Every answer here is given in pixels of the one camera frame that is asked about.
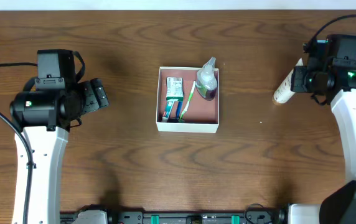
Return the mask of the white patterned squeeze tube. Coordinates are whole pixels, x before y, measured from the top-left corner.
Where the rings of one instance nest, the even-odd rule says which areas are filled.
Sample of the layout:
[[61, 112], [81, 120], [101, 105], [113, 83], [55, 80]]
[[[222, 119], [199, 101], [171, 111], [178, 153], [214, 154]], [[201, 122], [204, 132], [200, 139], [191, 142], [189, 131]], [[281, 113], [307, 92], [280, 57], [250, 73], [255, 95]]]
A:
[[295, 92], [291, 91], [291, 79], [294, 73], [294, 69], [292, 69], [286, 78], [282, 81], [280, 86], [276, 89], [273, 94], [273, 103], [276, 105], [282, 105], [287, 103], [295, 94]]

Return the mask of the green white toothpaste tube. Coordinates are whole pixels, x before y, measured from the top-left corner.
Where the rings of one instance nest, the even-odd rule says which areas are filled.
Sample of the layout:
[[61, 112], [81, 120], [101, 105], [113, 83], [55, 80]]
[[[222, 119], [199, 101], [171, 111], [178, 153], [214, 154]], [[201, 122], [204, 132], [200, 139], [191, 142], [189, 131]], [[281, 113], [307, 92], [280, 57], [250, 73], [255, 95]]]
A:
[[163, 123], [168, 122], [175, 102], [176, 102], [175, 100], [168, 100], [166, 102], [166, 107], [165, 107], [165, 110], [164, 110], [164, 112], [162, 114], [162, 118], [161, 118], [161, 121]]

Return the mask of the small green white carton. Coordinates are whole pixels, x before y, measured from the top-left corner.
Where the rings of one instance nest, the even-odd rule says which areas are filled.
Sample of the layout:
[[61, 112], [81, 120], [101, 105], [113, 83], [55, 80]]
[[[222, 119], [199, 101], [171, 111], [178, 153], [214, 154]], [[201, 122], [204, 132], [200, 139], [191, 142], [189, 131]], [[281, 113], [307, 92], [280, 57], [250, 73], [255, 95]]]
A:
[[183, 101], [184, 91], [183, 91], [183, 78], [179, 77], [167, 77], [166, 78], [167, 101]]

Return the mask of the blue disposable razor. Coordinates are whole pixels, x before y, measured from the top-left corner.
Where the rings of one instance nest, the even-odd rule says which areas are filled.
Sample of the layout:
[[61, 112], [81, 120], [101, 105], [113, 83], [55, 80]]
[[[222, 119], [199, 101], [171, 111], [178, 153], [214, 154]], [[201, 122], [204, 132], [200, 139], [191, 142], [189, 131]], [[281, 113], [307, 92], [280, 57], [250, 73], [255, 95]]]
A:
[[175, 116], [173, 118], [169, 118], [168, 122], [170, 123], [180, 123], [180, 112], [182, 109], [182, 101], [178, 101], [177, 102], [177, 108], [176, 108], [176, 113]]

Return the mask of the green white toothbrush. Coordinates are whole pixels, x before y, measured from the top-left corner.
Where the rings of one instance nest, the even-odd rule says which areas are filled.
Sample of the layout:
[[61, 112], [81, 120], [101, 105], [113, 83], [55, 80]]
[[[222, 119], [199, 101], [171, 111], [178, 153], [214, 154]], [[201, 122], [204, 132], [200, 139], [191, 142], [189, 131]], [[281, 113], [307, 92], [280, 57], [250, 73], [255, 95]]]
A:
[[196, 81], [193, 81], [193, 84], [192, 84], [192, 88], [191, 88], [191, 91], [190, 91], [190, 94], [189, 94], [189, 97], [188, 97], [188, 100], [187, 100], [187, 103], [185, 104], [185, 107], [184, 109], [182, 110], [180, 116], [179, 116], [179, 122], [180, 123], [183, 123], [183, 116], [185, 115], [185, 113], [187, 112], [188, 110], [188, 107], [190, 105], [190, 101], [192, 99], [192, 96], [194, 94], [194, 90], [195, 90], [195, 86], [196, 86]]

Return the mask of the clear pump bottle dark liquid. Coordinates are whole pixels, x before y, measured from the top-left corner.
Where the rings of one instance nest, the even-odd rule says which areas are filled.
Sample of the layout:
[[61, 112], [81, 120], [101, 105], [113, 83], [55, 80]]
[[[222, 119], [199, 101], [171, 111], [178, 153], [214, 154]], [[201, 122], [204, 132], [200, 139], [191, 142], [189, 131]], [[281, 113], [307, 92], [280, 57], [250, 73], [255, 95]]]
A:
[[215, 77], [215, 61], [212, 57], [203, 67], [197, 72], [196, 89], [200, 96], [211, 101], [215, 98], [218, 82]]

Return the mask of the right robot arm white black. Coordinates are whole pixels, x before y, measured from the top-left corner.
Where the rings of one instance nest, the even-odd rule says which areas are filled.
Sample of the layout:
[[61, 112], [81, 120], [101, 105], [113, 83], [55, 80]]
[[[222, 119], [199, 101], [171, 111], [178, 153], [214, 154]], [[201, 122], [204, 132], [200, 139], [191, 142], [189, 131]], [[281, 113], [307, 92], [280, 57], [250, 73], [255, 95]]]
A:
[[356, 35], [313, 37], [304, 44], [306, 65], [296, 66], [291, 91], [324, 96], [339, 127], [345, 159], [345, 184], [320, 205], [292, 204], [288, 223], [356, 223]]

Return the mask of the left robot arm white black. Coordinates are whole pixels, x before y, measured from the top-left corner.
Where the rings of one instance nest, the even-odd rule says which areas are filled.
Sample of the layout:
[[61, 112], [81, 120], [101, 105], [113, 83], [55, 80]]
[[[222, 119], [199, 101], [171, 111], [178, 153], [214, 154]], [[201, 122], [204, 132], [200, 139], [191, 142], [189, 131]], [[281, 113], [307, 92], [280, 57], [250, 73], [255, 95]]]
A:
[[99, 78], [82, 81], [77, 51], [38, 50], [38, 75], [10, 104], [16, 127], [17, 179], [13, 223], [60, 223], [62, 161], [72, 121], [107, 107]]

